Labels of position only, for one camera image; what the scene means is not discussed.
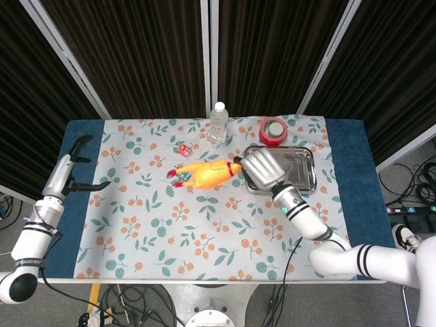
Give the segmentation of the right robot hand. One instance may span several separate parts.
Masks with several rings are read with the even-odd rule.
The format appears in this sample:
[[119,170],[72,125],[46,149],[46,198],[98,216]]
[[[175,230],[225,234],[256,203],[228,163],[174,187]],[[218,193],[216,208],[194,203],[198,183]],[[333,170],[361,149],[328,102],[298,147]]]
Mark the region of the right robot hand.
[[260,148],[244,157],[236,157],[234,163],[242,166],[259,190],[270,191],[285,181],[286,172],[267,148]]

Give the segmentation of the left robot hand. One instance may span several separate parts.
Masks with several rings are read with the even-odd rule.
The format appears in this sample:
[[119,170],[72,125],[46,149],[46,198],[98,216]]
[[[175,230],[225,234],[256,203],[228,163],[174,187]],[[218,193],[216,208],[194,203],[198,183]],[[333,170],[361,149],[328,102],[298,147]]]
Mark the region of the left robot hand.
[[58,160],[42,190],[42,195],[44,197],[55,197],[64,201],[65,197],[70,192],[101,191],[111,184],[110,181],[104,181],[98,185],[77,183],[72,174],[76,164],[91,163],[89,158],[81,157],[80,152],[88,142],[92,141],[92,139],[92,135],[84,135],[79,137],[75,141],[69,153],[65,154],[62,156],[62,158],[60,158],[60,160]]

